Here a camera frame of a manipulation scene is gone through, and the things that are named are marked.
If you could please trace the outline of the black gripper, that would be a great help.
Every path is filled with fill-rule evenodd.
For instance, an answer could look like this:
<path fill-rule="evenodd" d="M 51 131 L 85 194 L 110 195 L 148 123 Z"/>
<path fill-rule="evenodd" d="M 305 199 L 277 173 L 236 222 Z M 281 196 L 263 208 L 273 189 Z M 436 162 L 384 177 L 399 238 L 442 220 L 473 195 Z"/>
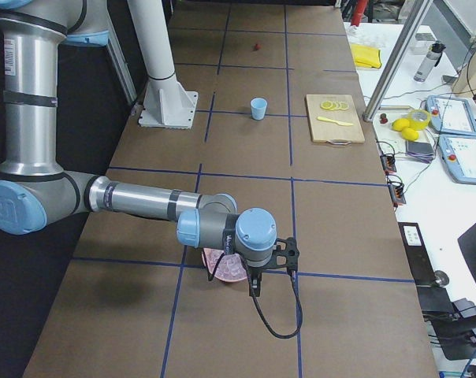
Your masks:
<path fill-rule="evenodd" d="M 245 266 L 248 278 L 249 296 L 260 296 L 262 273 L 266 270 L 263 267 Z"/>

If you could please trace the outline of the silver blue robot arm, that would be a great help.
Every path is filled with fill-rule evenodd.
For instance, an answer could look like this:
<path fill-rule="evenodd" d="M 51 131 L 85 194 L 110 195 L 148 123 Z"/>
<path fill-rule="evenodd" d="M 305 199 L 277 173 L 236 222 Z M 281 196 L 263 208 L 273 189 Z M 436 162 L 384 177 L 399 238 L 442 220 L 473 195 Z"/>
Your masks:
<path fill-rule="evenodd" d="M 0 229 L 24 235 L 75 213 L 106 210 L 172 221 L 186 246 L 237 254 L 257 295 L 281 252 L 273 216 L 239 212 L 226 194 L 200 195 L 64 170 L 56 160 L 58 47 L 109 41 L 104 1 L 0 1 L 4 35 L 6 159 L 0 164 Z"/>

